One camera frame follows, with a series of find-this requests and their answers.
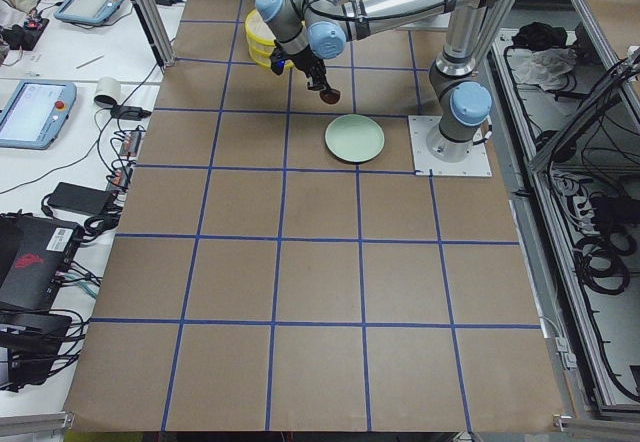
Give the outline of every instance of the tape roll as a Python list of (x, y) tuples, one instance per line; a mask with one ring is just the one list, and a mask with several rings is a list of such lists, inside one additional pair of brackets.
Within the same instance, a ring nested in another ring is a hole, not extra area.
[(102, 77), (98, 81), (93, 102), (103, 109), (108, 109), (120, 103), (122, 88), (120, 82), (112, 77)]

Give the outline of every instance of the blue tape line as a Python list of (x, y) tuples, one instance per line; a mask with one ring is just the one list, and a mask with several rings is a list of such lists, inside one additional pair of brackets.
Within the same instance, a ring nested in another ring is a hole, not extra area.
[(356, 205), (358, 213), (358, 269), (360, 272), (360, 312), (362, 314), (362, 358), (364, 371), (364, 396), (367, 431), (371, 432), (371, 390), (369, 384), (369, 351), (367, 346), (367, 307), (365, 295), (364, 250), (362, 244), (362, 197), (360, 191), (360, 170), (356, 166)]
[(193, 107), (154, 107), (153, 110), (161, 112), (219, 112), (220, 109), (199, 109)]
[(427, 322), (339, 322), (305, 320), (231, 320), (231, 319), (162, 319), (139, 317), (91, 317), (97, 324), (183, 324), (183, 325), (257, 325), (276, 327), (366, 327), (383, 329), (482, 329), (482, 330), (542, 330), (539, 324), (445, 324)]
[(447, 275), (447, 265), (444, 255), (444, 245), (442, 244), (442, 232), (440, 230), (440, 216), (438, 211), (438, 200), (435, 189), (433, 175), (429, 176), (429, 188), (431, 190), (431, 200), (433, 205), (433, 215), (435, 219), (436, 235), (438, 237), (438, 251), (440, 253), (440, 266), (442, 268), (442, 280), (444, 282), (444, 290), (447, 299), (447, 311), (449, 312), (449, 322), (451, 323), (451, 338), (453, 341), (453, 352), (456, 359), (456, 370), (458, 372), (458, 383), (460, 385), (460, 395), (462, 397), (462, 408), (464, 410), (464, 419), (467, 426), (467, 432), (472, 432), (471, 415), (469, 414), (469, 402), (467, 400), (466, 389), (464, 385), (464, 374), (462, 372), (462, 362), (460, 360), (460, 347), (458, 345), (458, 336), (456, 334), (455, 319), (453, 315), (453, 303), (451, 300), (451, 291), (449, 288), (449, 279)]
[[(224, 21), (210, 21), (210, 23), (224, 23)], [(218, 59), (201, 59), (195, 57), (182, 57), (177, 56), (176, 60), (182, 60), (185, 62), (201, 62), (204, 64), (221, 64), (221, 65), (246, 65), (246, 66), (254, 66), (254, 62), (247, 62), (244, 60), (234, 60), (231, 62), (225, 62), (224, 60)], [(352, 78), (354, 78), (355, 70), (378, 70), (378, 71), (387, 71), (387, 72), (416, 72), (417, 69), (413, 67), (380, 67), (376, 65), (367, 65), (367, 66), (348, 66), (348, 65), (330, 65), (328, 66), (330, 69), (351, 69)]]
[[(173, 165), (173, 164), (137, 164), (136, 167), (142, 167), (146, 169), (175, 169), (175, 170), (229, 170), (238, 172), (300, 172), (300, 173), (321, 173), (321, 174), (353, 174), (354, 169), (317, 169), (317, 168), (305, 168), (305, 167), (232, 167), (226, 165)], [(378, 175), (411, 175), (414, 176), (414, 172), (402, 171), (402, 170), (361, 170), (362, 174), (378, 174)]]
[[(238, 4), (238, 12), (237, 12), (237, 16), (236, 18), (240, 17), (240, 13), (242, 11), (242, 1), (240, 0), (239, 4)], [(234, 28), (234, 32), (233, 32), (233, 37), (231, 40), (231, 50), (229, 53), (229, 62), (232, 60), (233, 58), (233, 51), (235, 48), (235, 42), (237, 39), (237, 34), (238, 34), (238, 25), (235, 26)], [(224, 85), (222, 88), (222, 95), (220, 97), (220, 108), (224, 106), (224, 100), (225, 100), (225, 96), (227, 93), (227, 87), (229, 85), (229, 74), (231, 72), (231, 66), (228, 65), (227, 66), (227, 73), (226, 73), (226, 77), (225, 77), (225, 81), (224, 81)], [(214, 155), (215, 155), (215, 151), (216, 151), (216, 146), (217, 146), (217, 142), (218, 142), (218, 136), (219, 136), (219, 131), (220, 131), (220, 119), (222, 118), (222, 112), (218, 111), (218, 123), (216, 124), (216, 132), (213, 138), (213, 144), (211, 146), (211, 152), (209, 154), (209, 165), (213, 165), (213, 159), (214, 159)], [(198, 235), (200, 234), (201, 230), (202, 230), (202, 224), (204, 221), (204, 214), (205, 214), (205, 209), (207, 206), (207, 200), (208, 200), (208, 196), (209, 196), (209, 186), (210, 186), (210, 182), (211, 182), (211, 169), (209, 169), (207, 171), (207, 178), (206, 178), (206, 183), (205, 183), (205, 187), (204, 187), (204, 193), (202, 196), (202, 204), (200, 206), (200, 214), (199, 214), (199, 219), (198, 219), (198, 227), (197, 227), (197, 232), (196, 232), (196, 238), (195, 238), (195, 243), (193, 246), (193, 253), (191, 256), (191, 266), (189, 267), (189, 276), (187, 279), (187, 285), (185, 288), (185, 293), (184, 293), (184, 299), (183, 299), (183, 303), (182, 303), (182, 312), (180, 315), (180, 327), (178, 329), (178, 337), (176, 338), (176, 346), (175, 346), (175, 350), (174, 350), (174, 354), (173, 354), (173, 362), (172, 362), (172, 366), (171, 366), (171, 376), (169, 378), (169, 386), (167, 387), (167, 396), (165, 399), (165, 406), (164, 406), (164, 413), (162, 416), (162, 425), (161, 425), (161, 431), (162, 432), (166, 432), (167, 430), (167, 420), (169, 417), (169, 410), (171, 407), (171, 399), (173, 397), (173, 383), (175, 380), (175, 374), (177, 371), (177, 366), (178, 366), (178, 358), (180, 355), (180, 346), (182, 343), (182, 334), (184, 331), (184, 320), (186, 319), (186, 312), (187, 312), (187, 307), (188, 307), (188, 303), (189, 303), (189, 295), (190, 295), (190, 291), (191, 291), (191, 283), (193, 280), (193, 272), (195, 269), (195, 263), (196, 263), (196, 258), (198, 255), (198, 244), (199, 244), (199, 237)]]
[(119, 232), (117, 238), (149, 238), (149, 239), (205, 239), (205, 240), (257, 240), (277, 242), (315, 242), (315, 243), (354, 243), (363, 244), (396, 244), (396, 245), (488, 245), (488, 246), (518, 246), (518, 242), (491, 240), (420, 240), (420, 239), (350, 239), (350, 238), (319, 238), (319, 237), (274, 237), (268, 235), (214, 235), (214, 234), (161, 234), (161, 233), (131, 233)]
[(287, 94), (287, 117), (285, 122), (284, 131), (284, 149), (282, 154), (282, 192), (280, 194), (280, 214), (278, 221), (278, 243), (276, 247), (276, 263), (275, 263), (275, 275), (273, 282), (273, 302), (271, 306), (271, 333), (269, 339), (269, 367), (267, 369), (267, 401), (265, 407), (264, 416), (264, 430), (269, 431), (271, 427), (271, 399), (273, 392), (273, 363), (275, 356), (276, 346), (276, 320), (278, 316), (278, 291), (280, 283), (280, 262), (282, 255), (282, 234), (284, 233), (284, 214), (287, 204), (287, 162), (289, 159), (289, 129), (291, 125), (291, 88), (293, 85), (293, 78), (289, 74), (289, 86)]

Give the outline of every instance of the wire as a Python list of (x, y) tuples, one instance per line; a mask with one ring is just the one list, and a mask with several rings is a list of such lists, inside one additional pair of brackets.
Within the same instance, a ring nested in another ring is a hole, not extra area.
[(598, 352), (600, 354), (600, 358), (604, 364), (605, 370), (609, 379), (613, 383), (613, 385), (622, 392), (626, 397), (630, 398), (634, 402), (640, 402), (640, 395), (634, 394), (627, 387), (625, 387), (620, 380), (618, 380), (619, 375), (613, 371), (611, 367), (611, 362), (609, 361), (609, 357), (607, 355), (607, 351), (605, 349), (605, 341), (602, 337), (602, 333), (600, 332), (600, 327), (598, 326), (598, 321), (595, 318), (596, 312), (591, 307), (591, 302), (585, 290), (584, 284), (580, 285), (580, 290), (582, 292), (582, 297), (584, 300), (585, 308), (587, 310), (587, 316), (589, 317), (589, 321), (591, 322), (591, 327), (593, 329), (593, 333), (596, 337), (596, 341), (598, 342)]
[[(568, 124), (568, 126), (564, 129), (565, 133), (569, 131), (572, 127), (577, 126), (582, 120), (583, 116), (587, 114), (588, 111), (594, 108), (595, 110), (592, 111), (586, 123), (582, 124), (583, 129), (581, 131), (579, 131), (576, 135), (573, 135), (572, 138), (569, 140), (563, 140), (563, 138), (560, 138), (556, 142), (555, 146), (552, 149), (551, 156), (549, 157), (549, 161), (547, 163), (546, 173), (549, 180), (551, 178), (551, 170), (554, 164), (554, 155), (557, 154), (561, 148), (566, 147), (568, 144), (570, 144), (571, 140), (577, 140), (579, 137), (584, 135), (584, 131), (586, 130), (585, 127), (589, 127), (594, 122), (601, 120), (601, 117), (603, 116), (603, 114), (606, 114), (606, 112), (609, 109), (611, 109), (612, 107), (614, 107), (620, 102), (620, 97), (619, 96), (614, 97), (614, 94), (617, 93), (617, 90), (622, 86), (624, 82), (634, 77), (638, 73), (638, 69), (634, 68), (633, 65), (629, 65), (629, 64), (630, 64), (630, 61), (627, 58), (617, 62), (616, 64), (611, 66), (609, 69), (607, 69), (607, 71), (603, 74), (603, 76), (600, 77), (600, 79), (593, 85), (593, 87), (589, 91), (587, 98), (580, 103), (580, 105), (578, 106), (578, 110), (574, 115), (573, 119)], [(601, 93), (597, 97), (595, 97), (594, 94), (596, 94), (598, 89), (601, 89), (600, 90)], [(585, 144), (585, 146), (587, 146), (588, 143), (591, 140), (593, 140), (593, 137), (595, 137), (596, 133), (597, 131), (591, 135), (591, 137), (588, 139), (587, 144)], [(601, 174), (601, 177), (609, 179), (613, 185), (616, 185), (615, 179), (612, 179), (611, 177), (607, 176), (607, 174), (605, 174), (602, 170), (600, 169), (597, 169), (597, 170)]]
[(94, 29), (97, 29), (97, 28), (100, 28), (100, 27), (111, 27), (113, 25), (116, 25), (118, 22), (120, 22), (125, 17), (129, 17), (132, 13), (133, 13), (133, 4), (131, 5), (131, 8), (129, 9), (129, 12), (127, 12), (124, 15), (121, 15), (120, 17), (118, 17), (116, 20), (114, 20), (111, 23), (100, 24), (100, 25), (85, 25), (85, 24), (79, 24), (79, 23), (76, 23), (76, 22), (72, 22), (71, 25), (75, 25), (76, 27), (79, 27), (79, 28), (84, 29), (84, 30), (94, 30)]
[(59, 7), (59, 6), (60, 6), (60, 2), (58, 2), (57, 4), (47, 5), (46, 7), (38, 11), (38, 15), (42, 17), (42, 14), (44, 13), (45, 10), (49, 10), (49, 9), (52, 9), (53, 7)]
[(22, 60), (22, 56), (24, 54), (24, 50), (22, 49), (22, 45), (20, 46), (19, 49), (19, 54), (18, 54), (18, 58), (16, 60), (14, 60), (13, 62), (11, 62), (10, 64), (8, 64), (6, 61), (2, 63), (2, 65), (4, 65), (5, 67), (13, 67), (14, 65), (16, 65), (18, 62), (20, 62)]
[(73, 262), (71, 262), (71, 265), (72, 266), (69, 268), (70, 271), (82, 275), (85, 278), (85, 280), (92, 282), (94, 285), (97, 285), (98, 287), (102, 285), (102, 277), (98, 277), (96, 274), (94, 274), (92, 271), (90, 271), (89, 269), (81, 265), (79, 262), (76, 262), (74, 260)]
[(91, 279), (87, 277), (71, 278), (70, 274), (63, 274), (60, 275), (60, 287), (80, 287), (87, 295), (96, 299), (98, 294), (89, 287), (87, 280)]
[(321, 10), (316, 9), (315, 7), (313, 7), (313, 2), (308, 2), (309, 0), (302, 0), (302, 14), (304, 14), (304, 12), (309, 9), (311, 10), (311, 12), (313, 12), (316, 15), (319, 15), (321, 17), (326, 17), (328, 19), (331, 20), (337, 20), (337, 21), (341, 21), (341, 22), (354, 22), (354, 23), (363, 23), (363, 22), (376, 22), (376, 21), (383, 21), (383, 20), (393, 20), (393, 19), (401, 19), (401, 18), (405, 18), (405, 17), (412, 17), (414, 15), (420, 15), (423, 14), (425, 12), (429, 12), (433, 9), (437, 9), (438, 7), (444, 7), (445, 4), (449, 3), (445, 1), (442, 2), (438, 2), (436, 4), (427, 6), (427, 7), (423, 7), (420, 9), (416, 9), (416, 10), (412, 10), (412, 11), (407, 11), (407, 12), (401, 12), (398, 14), (388, 14), (388, 15), (380, 15), (380, 16), (367, 16), (367, 15), (363, 15), (363, 16), (358, 16), (358, 17), (350, 17), (347, 15), (338, 15), (338, 14), (332, 14), (329, 12), (323, 12)]
[[(123, 104), (123, 105), (124, 105), (124, 104), (126, 104), (126, 102), (127, 102), (127, 101), (132, 97), (132, 96), (133, 96), (133, 94), (135, 94), (135, 93), (140, 89), (140, 87), (142, 87), (142, 86), (147, 82), (147, 80), (149, 80), (149, 78), (151, 77), (151, 75), (153, 74), (153, 72), (156, 70), (156, 68), (157, 68), (157, 67), (158, 67), (158, 65), (157, 65), (157, 64), (153, 66), (153, 68), (149, 71), (149, 73), (148, 73), (148, 74), (146, 75), (146, 77), (142, 80), (142, 82), (140, 82), (140, 83), (139, 83), (139, 84), (138, 84), (138, 85), (137, 85), (137, 86), (136, 86), (136, 87), (131, 91), (131, 93), (127, 96), (127, 98), (122, 102), (122, 104)], [(96, 112), (96, 114), (97, 114), (98, 112), (102, 112), (102, 111), (104, 111), (104, 110), (108, 110), (108, 109), (99, 109), (99, 110)], [(107, 121), (104, 123), (104, 125), (103, 125), (102, 127), (100, 127), (100, 131), (99, 131), (99, 133), (98, 133), (98, 137), (97, 137), (97, 138), (96, 138), (96, 140), (93, 142), (93, 144), (91, 144), (91, 146), (89, 147), (89, 149), (87, 150), (87, 152), (86, 152), (82, 157), (80, 157), (79, 159), (77, 159), (77, 160), (75, 160), (75, 161), (73, 161), (73, 162), (70, 162), (69, 164), (62, 165), (62, 166), (60, 166), (60, 167), (56, 167), (56, 168), (54, 168), (54, 169), (51, 169), (51, 170), (49, 170), (49, 171), (45, 172), (44, 174), (40, 175), (39, 177), (36, 177), (35, 179), (29, 180), (29, 181), (26, 181), (26, 182), (22, 182), (22, 183), (20, 183), (20, 184), (18, 184), (18, 185), (15, 185), (15, 186), (13, 186), (13, 187), (11, 187), (11, 188), (9, 188), (9, 189), (2, 190), (2, 191), (0, 191), (0, 195), (5, 195), (5, 194), (8, 194), (9, 192), (13, 192), (14, 190), (17, 190), (17, 189), (19, 189), (19, 188), (21, 188), (21, 187), (25, 187), (25, 186), (27, 186), (27, 185), (34, 184), (34, 183), (36, 183), (36, 182), (40, 182), (40, 181), (41, 181), (41, 180), (43, 180), (44, 178), (46, 178), (46, 177), (48, 177), (49, 175), (53, 174), (54, 172), (57, 172), (57, 171), (59, 171), (59, 170), (68, 169), (69, 167), (73, 167), (74, 165), (77, 165), (77, 164), (79, 164), (80, 162), (82, 162), (83, 160), (87, 159), (87, 157), (89, 157), (89, 155), (90, 155), (90, 154), (91, 154), (91, 152), (93, 151), (93, 148), (94, 148), (94, 147), (96, 147), (96, 146), (98, 146), (98, 145), (100, 145), (100, 140), (101, 140), (101, 138), (102, 138), (102, 134), (104, 133), (105, 129), (107, 128), (107, 126), (109, 125), (109, 123), (110, 123), (112, 120), (113, 120), (113, 117), (110, 117), (110, 118), (109, 118), (109, 120), (107, 120)]]
[(502, 57), (504, 58), (505, 64), (507, 65), (507, 73), (509, 74), (509, 79), (511, 79), (511, 84), (513, 85), (513, 89), (514, 89), (513, 91), (516, 94), (518, 105), (520, 105), (520, 111), (522, 112), (522, 115), (524, 116), (525, 120), (528, 123), (529, 135), (531, 136), (532, 139), (535, 140), (536, 135), (533, 133), (532, 127), (538, 131), (538, 135), (542, 134), (544, 130), (542, 129), (542, 127), (536, 124), (533, 121), (533, 119), (529, 116), (529, 113), (527, 112), (527, 107), (524, 103), (524, 100), (522, 99), (522, 96), (520, 95), (520, 91), (518, 90), (518, 83), (516, 81), (515, 76), (513, 75), (513, 69), (511, 68), (511, 64), (509, 63), (509, 52), (511, 52), (512, 50), (515, 50), (515, 46), (510, 45), (509, 47), (505, 47), (502, 53)]

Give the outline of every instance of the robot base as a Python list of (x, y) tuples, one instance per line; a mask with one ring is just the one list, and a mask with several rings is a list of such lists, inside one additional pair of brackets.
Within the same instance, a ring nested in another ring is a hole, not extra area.
[[(440, 122), (440, 117), (410, 116), (413, 167), (416, 175), (437, 177), (491, 177), (491, 167), (484, 144), (474, 145), (466, 159), (460, 162), (445, 162), (435, 157), (427, 148), (427, 135)], [(476, 133), (474, 140), (482, 137)]]

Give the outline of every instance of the white table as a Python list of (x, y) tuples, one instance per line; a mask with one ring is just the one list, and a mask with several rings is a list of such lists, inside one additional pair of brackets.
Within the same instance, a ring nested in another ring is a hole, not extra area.
[[(44, 0), (39, 8), (55, 2), (56, 0)], [(131, 2), (126, 0), (108, 23), (132, 9)], [(155, 65), (155, 58), (135, 11), (113, 26), (87, 30), (57, 20), (53, 16), (55, 10), (56, 8), (45, 10), (44, 16), (50, 22), (35, 50), (24, 52), (22, 60), (12, 67), (0, 67), (0, 78), (41, 77), (93, 82), (110, 76), (121, 82), (139, 83)], [(184, 4), (158, 7), (170, 39), (178, 31), (183, 10)], [(16, 56), (13, 51), (7, 62), (11, 63)], [(101, 56), (101, 59), (80, 67)], [(149, 82), (158, 83), (161, 80), (162, 74), (156, 70)]]
[[(13, 92), (18, 81), (0, 80), (0, 107), (3, 107)], [(25, 150), (0, 148), (0, 192), (7, 188), (37, 178), (51, 168), (65, 165), (84, 155), (98, 136), (94, 124), (94, 114), (99, 108), (93, 103), (96, 84), (78, 83), (78, 96), (69, 120), (65, 123), (58, 139), (46, 150)], [(123, 86), (122, 92), (127, 96), (134, 89), (132, 85)], [(158, 86), (144, 85), (130, 99), (129, 105), (139, 105), (151, 110), (158, 94)], [(108, 120), (108, 112), (104, 111), (97, 120), (103, 125)], [(132, 129), (137, 125), (146, 126), (148, 119), (142, 122), (123, 121), (124, 129)], [(108, 161), (115, 158), (109, 145), (109, 139), (117, 130), (115, 121), (107, 126), (101, 138), (101, 149)], [(94, 149), (89, 157), (73, 167), (63, 169), (38, 182), (16, 189), (8, 194), (0, 195), (0, 212), (14, 212), (23, 209), (43, 216), (40, 211), (40, 200), (50, 193), (58, 182), (70, 182), (97, 189), (106, 187), (107, 171)], [(86, 219), (82, 215), (56, 211), (60, 218), (81, 223)], [(86, 248), (78, 250), (75, 258), (80, 264), (102, 275), (113, 242), (113, 231), (100, 236)], [(53, 308), (73, 309), (86, 320), (93, 310), (94, 300), (79, 287), (60, 290)], [(47, 380), (41, 386), (27, 386), (19, 393), (0, 391), (0, 417), (18, 415), (37, 415), (56, 413), (62, 410), (66, 399), (75, 364)]]

